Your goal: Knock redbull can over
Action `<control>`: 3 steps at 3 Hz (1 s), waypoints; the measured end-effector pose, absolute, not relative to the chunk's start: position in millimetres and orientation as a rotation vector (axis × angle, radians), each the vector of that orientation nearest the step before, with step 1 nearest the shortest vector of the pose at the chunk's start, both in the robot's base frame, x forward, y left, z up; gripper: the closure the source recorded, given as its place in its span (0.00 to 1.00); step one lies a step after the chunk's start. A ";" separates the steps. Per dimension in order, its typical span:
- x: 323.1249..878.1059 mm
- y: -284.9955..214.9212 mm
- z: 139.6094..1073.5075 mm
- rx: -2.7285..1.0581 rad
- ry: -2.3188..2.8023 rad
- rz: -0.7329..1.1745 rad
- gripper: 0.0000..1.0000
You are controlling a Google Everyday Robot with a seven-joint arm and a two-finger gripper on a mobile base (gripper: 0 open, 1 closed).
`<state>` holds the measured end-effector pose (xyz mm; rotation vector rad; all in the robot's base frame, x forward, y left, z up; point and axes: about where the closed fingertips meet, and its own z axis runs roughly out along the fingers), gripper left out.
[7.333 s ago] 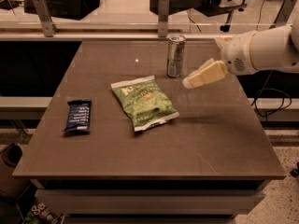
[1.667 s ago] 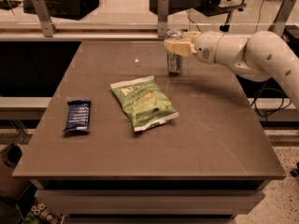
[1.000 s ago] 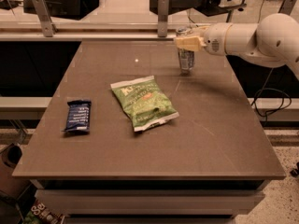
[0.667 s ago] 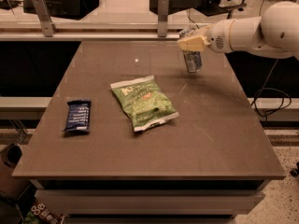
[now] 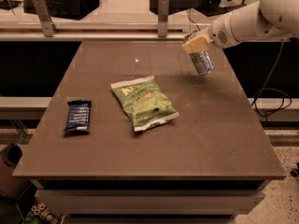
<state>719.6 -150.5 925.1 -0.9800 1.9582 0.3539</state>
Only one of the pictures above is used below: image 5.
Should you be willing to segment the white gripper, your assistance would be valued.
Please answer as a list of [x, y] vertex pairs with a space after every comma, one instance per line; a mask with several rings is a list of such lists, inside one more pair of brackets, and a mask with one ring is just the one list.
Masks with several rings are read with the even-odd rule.
[[212, 43], [221, 49], [234, 47], [240, 43], [239, 28], [239, 19], [235, 13], [226, 13], [214, 20], [209, 28], [197, 31], [194, 36], [186, 36], [182, 48], [191, 54], [209, 50]]

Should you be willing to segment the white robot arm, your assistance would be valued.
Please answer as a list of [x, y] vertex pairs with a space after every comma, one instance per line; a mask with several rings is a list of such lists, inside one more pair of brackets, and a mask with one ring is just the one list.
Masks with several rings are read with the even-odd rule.
[[278, 37], [299, 37], [299, 0], [258, 0], [219, 16], [182, 45], [187, 53], [221, 49], [242, 42]]

